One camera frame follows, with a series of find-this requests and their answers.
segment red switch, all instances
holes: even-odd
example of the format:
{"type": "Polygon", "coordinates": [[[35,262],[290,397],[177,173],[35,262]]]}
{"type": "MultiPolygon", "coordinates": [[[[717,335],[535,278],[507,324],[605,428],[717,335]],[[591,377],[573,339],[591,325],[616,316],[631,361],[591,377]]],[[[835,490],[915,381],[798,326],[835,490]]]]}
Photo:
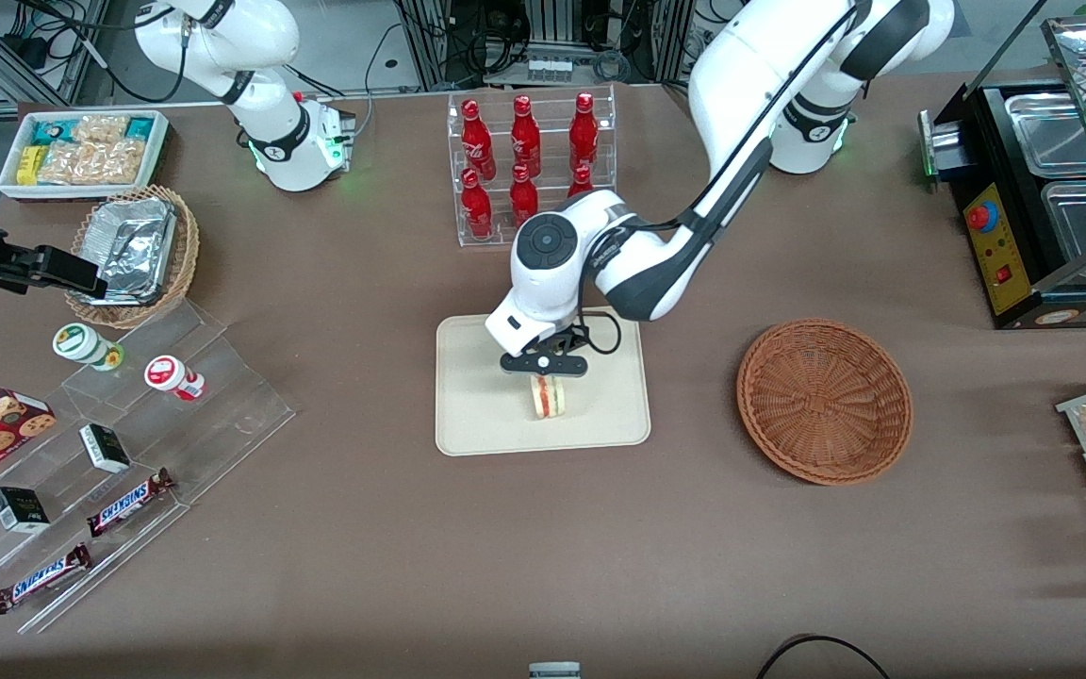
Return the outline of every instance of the red switch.
{"type": "Polygon", "coordinates": [[[990,221],[990,212],[987,211],[987,208],[976,205],[967,212],[967,226],[974,228],[975,231],[987,226],[988,221],[990,221]]]}

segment red emergency stop button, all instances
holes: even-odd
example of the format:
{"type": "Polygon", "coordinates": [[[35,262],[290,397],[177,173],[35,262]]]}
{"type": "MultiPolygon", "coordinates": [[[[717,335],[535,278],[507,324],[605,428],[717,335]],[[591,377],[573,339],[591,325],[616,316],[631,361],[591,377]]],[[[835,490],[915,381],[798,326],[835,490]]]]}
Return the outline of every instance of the red emergency stop button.
{"type": "Polygon", "coordinates": [[[990,201],[983,201],[967,211],[967,226],[975,229],[975,231],[990,232],[992,229],[996,228],[996,224],[998,223],[999,208],[996,208],[996,203],[990,201]]]}

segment yellow control panel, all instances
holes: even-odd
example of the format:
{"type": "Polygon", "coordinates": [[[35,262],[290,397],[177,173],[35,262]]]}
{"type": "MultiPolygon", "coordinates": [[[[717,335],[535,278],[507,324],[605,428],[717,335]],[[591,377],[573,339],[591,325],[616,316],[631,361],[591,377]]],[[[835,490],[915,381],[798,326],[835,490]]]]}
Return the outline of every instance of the yellow control panel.
{"type": "Polygon", "coordinates": [[[1003,215],[999,190],[992,184],[967,210],[962,211],[970,232],[970,246],[975,250],[978,269],[983,272],[983,287],[992,301],[992,310],[1001,314],[1011,310],[1033,291],[1025,263],[1012,239],[1012,229],[1003,215]]]}

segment brown wicker basket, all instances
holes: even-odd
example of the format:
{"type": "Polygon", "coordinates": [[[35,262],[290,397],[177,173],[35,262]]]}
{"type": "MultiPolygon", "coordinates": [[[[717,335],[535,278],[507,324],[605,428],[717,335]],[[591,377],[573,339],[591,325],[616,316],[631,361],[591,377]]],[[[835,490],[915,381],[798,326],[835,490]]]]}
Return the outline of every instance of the brown wicker basket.
{"type": "Polygon", "coordinates": [[[740,364],[736,405],[774,464],[825,486],[886,471],[912,430],[911,393],[896,363],[866,335],[825,318],[762,334],[740,364]]]}
{"type": "MultiPolygon", "coordinates": [[[[87,323],[117,327],[119,330],[130,330],[146,318],[174,309],[174,305],[187,296],[190,279],[194,278],[195,275],[195,257],[199,256],[199,225],[195,224],[195,215],[190,214],[187,203],[177,193],[163,188],[163,186],[147,186],[144,189],[128,190],[128,192],[121,193],[119,197],[108,198],[108,201],[139,201],[142,198],[163,198],[178,210],[175,241],[169,247],[169,263],[167,264],[165,289],[162,297],[155,304],[148,306],[91,306],[78,302],[66,292],[66,304],[70,304],[70,309],[74,310],[74,314],[78,318],[87,323]]],[[[83,249],[83,238],[86,237],[90,215],[93,214],[94,211],[90,211],[90,214],[83,219],[83,228],[79,228],[77,236],[74,237],[75,253],[83,249]]]]}

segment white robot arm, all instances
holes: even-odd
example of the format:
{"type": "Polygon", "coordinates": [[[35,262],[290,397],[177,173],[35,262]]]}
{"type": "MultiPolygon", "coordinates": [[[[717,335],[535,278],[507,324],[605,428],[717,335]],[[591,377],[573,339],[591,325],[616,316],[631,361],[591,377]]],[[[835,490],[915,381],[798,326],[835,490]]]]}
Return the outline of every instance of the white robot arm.
{"type": "Polygon", "coordinates": [[[806,125],[790,123],[798,121],[791,112],[797,95],[812,83],[844,90],[847,99],[833,99],[837,109],[844,104],[844,113],[833,115],[844,118],[864,81],[936,50],[952,22],[952,0],[752,0],[706,48],[690,78],[690,111],[711,161],[710,184],[659,225],[639,218],[607,189],[527,219],[512,250],[513,288],[485,322],[507,352],[502,367],[584,375],[586,361],[569,352],[591,344],[581,313],[586,275],[622,318],[667,314],[768,164],[811,172],[832,154],[832,134],[805,137],[806,125]],[[775,131],[783,121],[794,133],[775,131]],[[657,231],[673,236],[665,241],[657,231]]]}
{"type": "Polygon", "coordinates": [[[296,58],[301,34],[279,0],[173,0],[142,5],[137,27],[146,56],[184,73],[228,104],[250,138],[258,168],[277,188],[307,190],[348,167],[346,138],[336,109],[298,102],[275,72],[296,58]]]}

